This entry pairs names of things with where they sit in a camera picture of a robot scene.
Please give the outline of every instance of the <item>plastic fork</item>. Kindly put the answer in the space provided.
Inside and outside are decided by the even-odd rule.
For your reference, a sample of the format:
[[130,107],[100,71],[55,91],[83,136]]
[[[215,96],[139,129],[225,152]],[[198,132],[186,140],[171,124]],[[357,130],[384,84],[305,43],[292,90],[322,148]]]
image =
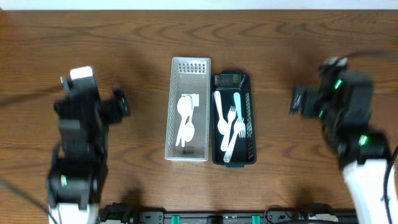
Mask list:
[[228,128],[227,128],[227,132],[224,135],[223,141],[221,142],[221,150],[223,152],[225,152],[228,148],[228,141],[229,141],[229,135],[231,134],[232,122],[236,118],[236,108],[234,106],[232,106],[229,109],[227,118],[228,118]]
[[224,162],[231,161],[232,153],[235,148],[236,138],[237,138],[238,134],[245,129],[243,120],[244,120],[244,118],[238,118],[234,124],[234,134],[232,135],[231,142],[229,143],[228,149],[225,152]]

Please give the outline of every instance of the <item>plastic tray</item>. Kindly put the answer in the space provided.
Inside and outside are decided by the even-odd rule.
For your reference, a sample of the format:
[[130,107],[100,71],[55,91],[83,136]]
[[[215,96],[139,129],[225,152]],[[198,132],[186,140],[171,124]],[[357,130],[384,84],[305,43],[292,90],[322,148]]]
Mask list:
[[[238,71],[223,71],[221,74],[211,77],[210,85],[213,162],[217,165],[225,165],[226,167],[244,167],[245,165],[254,164],[257,160],[257,154],[249,75]],[[236,139],[233,155],[229,163],[224,162],[225,152],[220,149],[224,136],[220,134],[217,128],[219,116],[213,96],[216,90],[220,91],[224,119],[227,118],[230,107],[234,106],[233,94],[238,92],[241,95],[242,113],[246,124],[246,137],[238,137]]]
[[[210,73],[209,58],[173,58],[165,159],[192,162],[208,160]],[[182,147],[181,143],[175,146],[182,120],[177,111],[177,103],[181,96],[192,93],[199,94],[199,102],[194,107],[192,116],[195,134],[190,142],[185,142],[185,147]]]

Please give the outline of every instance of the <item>black plastic tray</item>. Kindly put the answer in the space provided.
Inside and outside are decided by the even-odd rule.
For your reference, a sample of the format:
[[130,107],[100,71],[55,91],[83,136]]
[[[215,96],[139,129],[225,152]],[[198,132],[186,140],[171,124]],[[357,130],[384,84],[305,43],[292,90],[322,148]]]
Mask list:
[[[236,139],[234,152],[229,163],[224,162],[223,158],[225,152],[220,149],[224,136],[220,134],[217,128],[219,116],[213,96],[216,90],[220,91],[224,119],[226,119],[230,107],[234,106],[233,94],[235,92],[241,94],[241,107],[246,124],[246,137]],[[213,151],[213,162],[217,165],[225,165],[231,168],[254,164],[257,161],[257,153],[249,75],[239,71],[223,71],[221,74],[213,75],[210,78],[210,91],[210,119],[212,127],[211,148]]]

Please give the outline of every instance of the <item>wooden tabletop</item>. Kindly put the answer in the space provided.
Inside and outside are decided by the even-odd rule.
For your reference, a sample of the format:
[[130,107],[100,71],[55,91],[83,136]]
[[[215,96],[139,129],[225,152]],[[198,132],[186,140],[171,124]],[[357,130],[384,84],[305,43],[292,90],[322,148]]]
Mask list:
[[[0,175],[45,203],[51,150],[60,139],[60,76],[91,65],[101,96],[121,84],[131,117],[109,133],[101,206],[167,211],[258,210],[310,202],[353,208],[317,120],[289,116],[295,85],[319,85],[318,66],[359,50],[398,51],[396,11],[59,11],[0,16]],[[164,159],[173,57],[209,57],[212,72],[252,80],[257,162],[227,169]],[[372,125],[398,140],[398,64],[358,58],[376,83]],[[0,223],[46,223],[29,202],[0,190]]]

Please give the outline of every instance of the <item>white wall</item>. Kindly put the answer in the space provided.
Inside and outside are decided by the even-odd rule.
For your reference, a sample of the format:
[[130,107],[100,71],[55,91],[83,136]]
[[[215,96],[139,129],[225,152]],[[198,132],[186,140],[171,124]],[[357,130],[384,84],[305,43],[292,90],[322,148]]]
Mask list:
[[398,0],[0,0],[3,10],[398,9]]

